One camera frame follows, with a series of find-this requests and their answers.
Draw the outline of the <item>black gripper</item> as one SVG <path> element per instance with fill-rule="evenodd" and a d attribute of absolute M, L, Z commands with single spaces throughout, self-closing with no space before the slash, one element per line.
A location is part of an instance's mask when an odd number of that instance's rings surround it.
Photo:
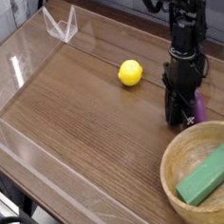
<path fill-rule="evenodd" d="M 196 89 L 206 78 L 206 56 L 200 47 L 181 51 L 170 47 L 171 61 L 163 64 L 162 80 L 165 85 L 165 116 L 170 125 L 195 123 L 193 106 L 196 104 Z"/>

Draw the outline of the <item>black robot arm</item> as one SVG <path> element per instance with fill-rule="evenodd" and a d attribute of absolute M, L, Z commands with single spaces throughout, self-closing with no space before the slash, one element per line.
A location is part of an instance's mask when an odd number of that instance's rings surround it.
<path fill-rule="evenodd" d="M 206 0 L 142 0 L 150 12 L 168 7 L 171 60 L 163 65 L 165 116 L 170 125 L 190 127 L 206 120 L 197 90 L 210 66 L 202 44 L 207 33 Z"/>

